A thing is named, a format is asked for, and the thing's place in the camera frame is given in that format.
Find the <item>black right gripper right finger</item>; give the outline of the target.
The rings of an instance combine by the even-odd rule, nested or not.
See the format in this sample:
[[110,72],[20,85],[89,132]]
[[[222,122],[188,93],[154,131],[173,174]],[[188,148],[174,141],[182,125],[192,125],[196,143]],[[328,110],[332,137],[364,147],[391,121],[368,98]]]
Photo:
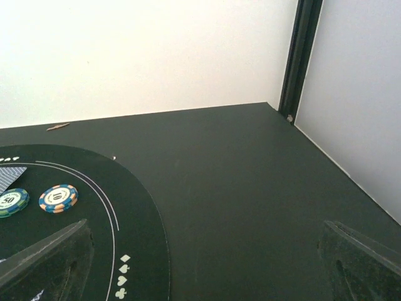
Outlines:
[[325,221],[318,254],[333,300],[400,300],[400,253],[337,221]]

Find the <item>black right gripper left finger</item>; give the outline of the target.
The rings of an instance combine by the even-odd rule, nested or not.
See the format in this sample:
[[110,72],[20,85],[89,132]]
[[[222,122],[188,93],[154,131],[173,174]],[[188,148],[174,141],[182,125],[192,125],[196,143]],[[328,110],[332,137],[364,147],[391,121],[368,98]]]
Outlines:
[[1,263],[1,300],[81,300],[93,255],[87,220],[73,223]]

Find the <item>blue white chips small blind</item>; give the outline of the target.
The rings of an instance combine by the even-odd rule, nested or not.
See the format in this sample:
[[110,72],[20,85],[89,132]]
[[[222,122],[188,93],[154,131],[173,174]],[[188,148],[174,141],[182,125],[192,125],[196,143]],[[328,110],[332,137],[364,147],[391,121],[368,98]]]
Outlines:
[[71,184],[59,184],[47,189],[38,199],[39,207],[47,213],[62,213],[78,201],[78,190]]

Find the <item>blue green fifty chips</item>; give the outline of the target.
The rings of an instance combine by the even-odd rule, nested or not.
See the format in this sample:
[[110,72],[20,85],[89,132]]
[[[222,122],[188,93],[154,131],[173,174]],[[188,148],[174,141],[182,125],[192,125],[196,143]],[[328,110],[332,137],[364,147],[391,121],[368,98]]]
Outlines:
[[29,194],[25,189],[9,189],[1,195],[1,218],[7,218],[24,209],[29,203]]

